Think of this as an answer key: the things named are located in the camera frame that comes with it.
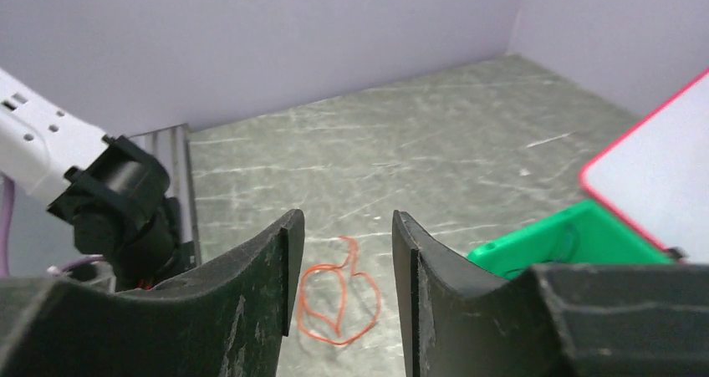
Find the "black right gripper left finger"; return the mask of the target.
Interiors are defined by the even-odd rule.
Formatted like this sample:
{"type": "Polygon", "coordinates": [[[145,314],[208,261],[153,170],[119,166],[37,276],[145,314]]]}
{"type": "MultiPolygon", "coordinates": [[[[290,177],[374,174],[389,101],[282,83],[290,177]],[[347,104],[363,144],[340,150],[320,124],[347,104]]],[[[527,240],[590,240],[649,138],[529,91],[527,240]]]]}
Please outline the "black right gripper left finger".
{"type": "Polygon", "coordinates": [[[293,209],[150,290],[1,281],[4,376],[273,376],[288,335],[305,218],[293,209]]]}

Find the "pink framed whiteboard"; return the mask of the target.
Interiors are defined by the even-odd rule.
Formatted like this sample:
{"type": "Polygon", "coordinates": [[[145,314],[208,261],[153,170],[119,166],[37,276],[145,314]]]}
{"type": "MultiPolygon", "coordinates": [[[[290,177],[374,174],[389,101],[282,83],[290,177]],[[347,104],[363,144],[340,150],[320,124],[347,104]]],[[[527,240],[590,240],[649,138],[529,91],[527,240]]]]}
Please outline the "pink framed whiteboard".
{"type": "Polygon", "coordinates": [[[708,72],[586,163],[579,184],[659,249],[708,262],[708,72]]]}

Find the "green plastic bin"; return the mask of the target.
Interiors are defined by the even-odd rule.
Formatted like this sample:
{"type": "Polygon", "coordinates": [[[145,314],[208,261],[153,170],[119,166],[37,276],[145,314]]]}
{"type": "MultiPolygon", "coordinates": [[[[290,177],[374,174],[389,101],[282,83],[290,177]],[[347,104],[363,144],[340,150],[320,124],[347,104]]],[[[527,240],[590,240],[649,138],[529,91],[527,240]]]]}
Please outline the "green plastic bin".
{"type": "Polygon", "coordinates": [[[515,278],[540,263],[671,264],[659,248],[593,200],[470,251],[467,259],[501,278],[515,278]]]}

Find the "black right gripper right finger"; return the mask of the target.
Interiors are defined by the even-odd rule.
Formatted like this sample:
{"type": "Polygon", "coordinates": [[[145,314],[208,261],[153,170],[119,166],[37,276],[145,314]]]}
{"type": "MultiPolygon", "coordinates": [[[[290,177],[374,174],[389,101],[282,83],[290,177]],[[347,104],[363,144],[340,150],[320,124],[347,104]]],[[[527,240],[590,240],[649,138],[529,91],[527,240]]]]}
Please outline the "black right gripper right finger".
{"type": "Polygon", "coordinates": [[[409,376],[705,376],[705,265],[535,265],[500,278],[392,216],[409,376]]]}

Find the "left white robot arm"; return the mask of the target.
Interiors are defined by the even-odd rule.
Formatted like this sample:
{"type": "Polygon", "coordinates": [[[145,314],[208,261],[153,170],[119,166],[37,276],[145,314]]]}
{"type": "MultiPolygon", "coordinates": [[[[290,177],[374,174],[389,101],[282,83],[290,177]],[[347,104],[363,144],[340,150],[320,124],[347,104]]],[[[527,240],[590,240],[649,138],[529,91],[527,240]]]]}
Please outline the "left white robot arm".
{"type": "Polygon", "coordinates": [[[1,172],[3,241],[15,188],[71,226],[79,259],[53,276],[119,292],[201,264],[186,125],[111,135],[2,72],[1,172]]]}

